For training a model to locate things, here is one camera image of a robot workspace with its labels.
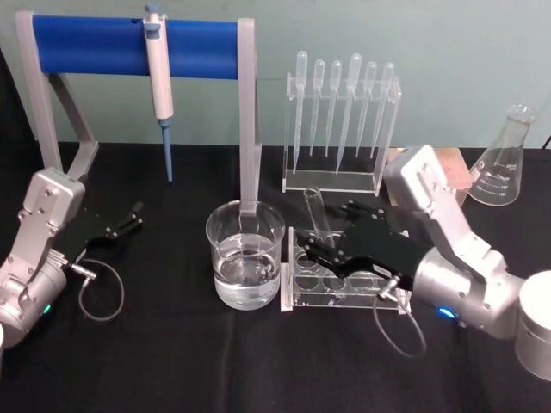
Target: clear acrylic rack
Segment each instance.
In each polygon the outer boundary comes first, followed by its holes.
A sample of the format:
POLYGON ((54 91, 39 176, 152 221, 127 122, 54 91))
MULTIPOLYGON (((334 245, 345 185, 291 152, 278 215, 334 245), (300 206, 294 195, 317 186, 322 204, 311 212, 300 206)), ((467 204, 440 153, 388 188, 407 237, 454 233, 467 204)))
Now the clear acrylic rack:
MULTIPOLYGON (((362 68, 360 74, 368 70, 369 62, 362 68)), ((393 65, 387 64, 382 72, 385 76, 387 67, 392 66, 390 80, 359 80, 350 97, 347 88, 348 78, 340 80, 338 88, 332 88, 335 96, 334 116, 331 122, 331 132, 327 134, 328 118, 330 118, 331 85, 328 76, 323 79, 318 88, 319 106, 315 134, 312 139, 312 117, 315 112, 312 76, 303 79, 306 83, 303 99, 297 99, 300 93, 297 79, 291 73, 287 75, 287 98, 285 115, 285 147, 283 161, 282 191, 303 190, 318 187, 322 191, 367 193, 378 195, 381 188, 382 175, 386 164, 387 151, 393 135, 394 124, 398 114, 402 92, 399 79, 393 75, 393 65), (298 145, 298 161, 294 168, 294 144, 297 135, 296 112, 297 101, 303 101, 300 125, 300 144, 298 145), (350 125, 346 133, 345 143, 342 141, 344 119, 347 101, 351 101, 350 125), (356 148, 358 134, 361 133, 361 144, 356 148), (342 162, 337 171, 339 146, 344 148, 342 162)))

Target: blue led light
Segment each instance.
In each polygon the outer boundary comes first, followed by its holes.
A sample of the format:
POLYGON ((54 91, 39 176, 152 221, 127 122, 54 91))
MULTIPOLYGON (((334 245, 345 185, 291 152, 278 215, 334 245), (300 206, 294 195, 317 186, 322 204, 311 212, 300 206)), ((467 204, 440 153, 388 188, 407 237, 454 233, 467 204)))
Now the blue led light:
POLYGON ((438 315, 446 318, 452 318, 452 319, 457 318, 454 312, 446 307, 438 307, 438 315))

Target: black tablecloth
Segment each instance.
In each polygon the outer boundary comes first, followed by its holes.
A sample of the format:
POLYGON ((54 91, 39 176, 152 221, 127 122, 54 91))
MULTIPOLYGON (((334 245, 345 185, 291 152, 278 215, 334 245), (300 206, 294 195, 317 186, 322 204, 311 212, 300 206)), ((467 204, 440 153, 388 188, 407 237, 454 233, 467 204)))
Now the black tablecloth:
MULTIPOLYGON (((63 145, 64 157, 74 145, 63 145)), ((479 151, 465 151, 470 164, 479 151)), ((551 268, 551 152, 525 152, 523 184, 511 206, 467 199, 474 230, 522 277, 551 268)), ((127 289, 123 313, 95 324, 69 286, 19 346, 4 354, 2 412, 549 412, 551 385, 519 365, 513 342, 460 329, 413 302, 429 350, 407 360, 392 350, 371 311, 300 308, 279 299, 234 311, 214 290, 204 225, 238 196, 238 150, 174 147, 167 188, 159 145, 101 145, 86 206, 118 217, 145 203, 145 226, 112 263, 127 289)), ((288 225, 306 225, 300 193, 281 192, 282 150, 264 148, 259 198, 288 225)), ((28 181, 41 167, 36 146, 0 154, 0 256, 18 227, 28 181)), ((346 195, 328 194, 339 202, 346 195)), ((357 197, 366 200, 366 196, 357 197)), ((404 317, 382 314, 389 333, 414 348, 404 317)))

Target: cable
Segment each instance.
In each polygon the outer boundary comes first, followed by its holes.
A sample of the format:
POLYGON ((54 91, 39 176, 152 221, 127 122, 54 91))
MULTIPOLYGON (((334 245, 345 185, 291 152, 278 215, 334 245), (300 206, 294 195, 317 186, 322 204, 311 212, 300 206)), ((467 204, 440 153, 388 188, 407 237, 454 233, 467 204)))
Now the cable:
POLYGON ((427 352, 427 341, 424 339, 423 331, 421 330, 421 327, 419 327, 419 324, 415 317, 412 315, 410 311, 407 310, 406 306, 403 305, 399 299, 396 300, 396 304, 399 305, 399 307, 407 314, 407 316, 412 321, 413 327, 415 327, 415 330, 417 331, 419 335, 419 340, 421 341, 421 351, 417 354, 411 354, 406 353, 404 350, 402 350, 398 345, 393 341, 392 338, 387 334, 385 329, 382 328, 381 321, 379 320, 379 314, 377 313, 377 305, 379 303, 379 300, 375 298, 375 301, 373 303, 373 317, 375 319, 375 323, 377 324, 377 327, 379 328, 379 331, 381 334, 387 339, 388 343, 393 346, 393 348, 400 354, 402 354, 404 357, 407 357, 409 359, 417 359, 418 357, 423 357, 424 354, 427 352))
POLYGON ((122 283, 121 276, 119 275, 119 273, 117 273, 115 271, 115 269, 113 267, 111 267, 109 264, 106 264, 103 261, 93 260, 91 258, 84 258, 84 259, 81 260, 81 262, 91 262, 91 263, 94 263, 94 264, 97 264, 97 265, 101 265, 101 266, 105 267, 106 269, 108 269, 109 271, 111 271, 111 273, 115 276, 117 281, 119 281, 119 285, 121 286, 121 302, 119 303, 119 308, 117 308, 116 311, 113 314, 111 314, 110 316, 107 316, 107 317, 93 316, 92 314, 90 314, 84 308, 84 304, 83 304, 84 290, 88 286, 90 279, 86 279, 84 281, 84 284, 80 289, 80 293, 78 294, 78 306, 80 307, 80 310, 84 313, 84 315, 86 317, 88 317, 88 318, 90 318, 94 321, 97 321, 98 323, 104 323, 104 322, 107 322, 107 321, 111 321, 113 318, 117 317, 121 313, 122 306, 124 305, 124 284, 122 283))
POLYGON ((542 149, 547 149, 549 142, 551 142, 551 136, 549 136, 548 140, 545 141, 545 144, 543 144, 542 149))

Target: glass beaker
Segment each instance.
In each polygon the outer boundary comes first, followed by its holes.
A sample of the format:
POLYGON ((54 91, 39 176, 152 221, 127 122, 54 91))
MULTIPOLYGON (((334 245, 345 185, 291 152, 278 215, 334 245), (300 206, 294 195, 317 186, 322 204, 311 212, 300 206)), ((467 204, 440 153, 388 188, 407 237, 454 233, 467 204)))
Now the glass beaker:
POLYGON ((255 200, 234 200, 208 218, 216 292, 237 310, 256 310, 277 294, 282 265, 283 217, 255 200))
POLYGON ((468 194, 472 198, 482 204, 502 207, 518 197, 523 174, 524 139, 535 119, 536 111, 528 106, 509 108, 499 136, 470 170, 473 186, 468 194))

